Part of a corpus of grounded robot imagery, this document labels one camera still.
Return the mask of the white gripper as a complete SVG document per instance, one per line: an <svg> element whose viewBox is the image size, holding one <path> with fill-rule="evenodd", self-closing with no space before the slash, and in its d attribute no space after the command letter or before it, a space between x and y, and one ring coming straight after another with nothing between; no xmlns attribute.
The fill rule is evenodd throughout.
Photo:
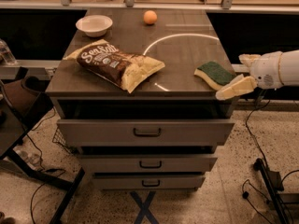
<svg viewBox="0 0 299 224"><path fill-rule="evenodd" d="M239 61L246 67L250 67L249 73L251 76L237 76L216 92L216 98L218 100L228 100L253 92L257 84L259 88L265 90L281 88L282 81L279 77L281 55L281 51L266 53L262 56L259 54L241 54Z"/></svg>

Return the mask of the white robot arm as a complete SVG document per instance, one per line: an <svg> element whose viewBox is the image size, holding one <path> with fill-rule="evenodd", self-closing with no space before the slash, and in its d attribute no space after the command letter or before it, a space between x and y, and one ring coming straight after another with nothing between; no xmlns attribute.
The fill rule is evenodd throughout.
<svg viewBox="0 0 299 224"><path fill-rule="evenodd" d="M218 100L247 94L257 87L268 90L299 85L299 50L242 54L239 60L249 69L249 75L239 75L217 91Z"/></svg>

